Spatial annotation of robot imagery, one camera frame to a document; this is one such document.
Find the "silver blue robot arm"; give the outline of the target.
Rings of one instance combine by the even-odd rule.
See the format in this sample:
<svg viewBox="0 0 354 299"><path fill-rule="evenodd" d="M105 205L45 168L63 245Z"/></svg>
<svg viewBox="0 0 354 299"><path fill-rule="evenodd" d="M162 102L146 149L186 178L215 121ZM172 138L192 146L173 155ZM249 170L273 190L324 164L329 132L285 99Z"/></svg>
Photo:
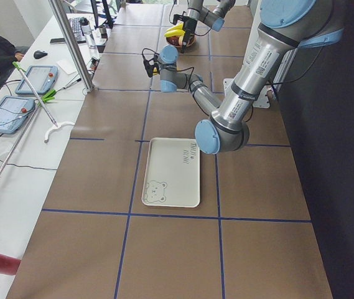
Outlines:
<svg viewBox="0 0 354 299"><path fill-rule="evenodd" d="M198 22L219 32L224 25L224 17L234 5L235 0L222 0L213 11L210 11L203 6L203 0L193 0L188 3L187 11L182 14L174 14L173 25L176 25L177 21L182 21L182 29L185 31L180 52L185 52L190 38L195 35Z"/></svg>
<svg viewBox="0 0 354 299"><path fill-rule="evenodd" d="M225 98L219 100L201 76L178 71L176 61L195 33L198 22L219 31L234 4L234 1L220 1L209 11L202 1L190 1L187 12L176 14L172 21L173 24L183 22L182 48L167 45L154 53L151 60L144 60L149 77L159 74L162 92L188 90L208 115L208 119L198 122L195 128L197 145L206 154L235 151L247 143L249 129L243 117L258 99L271 72L280 66L285 53L338 42L342 38L347 8L346 1L262 1L257 41L227 87Z"/></svg>

